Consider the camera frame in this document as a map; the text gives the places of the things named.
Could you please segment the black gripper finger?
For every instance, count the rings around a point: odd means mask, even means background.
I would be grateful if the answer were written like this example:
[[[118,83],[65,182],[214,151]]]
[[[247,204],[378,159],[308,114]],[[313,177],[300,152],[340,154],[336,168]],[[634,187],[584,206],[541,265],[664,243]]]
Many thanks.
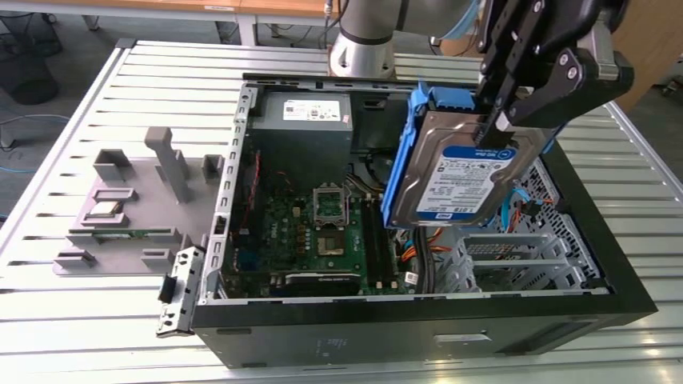
[[[622,54],[612,49],[605,16],[600,15],[576,42],[558,50],[540,52],[534,43],[544,13],[538,11],[529,55],[517,72],[520,84],[505,112],[490,119],[489,108],[476,97],[485,117],[476,132],[480,148],[505,148],[520,128],[534,134],[554,135],[573,118],[620,97],[632,87],[634,70]]]
[[[477,51],[484,55],[476,97],[489,108],[489,118],[505,112],[520,84],[520,64],[529,55],[538,27],[533,1],[486,1],[477,35]]]

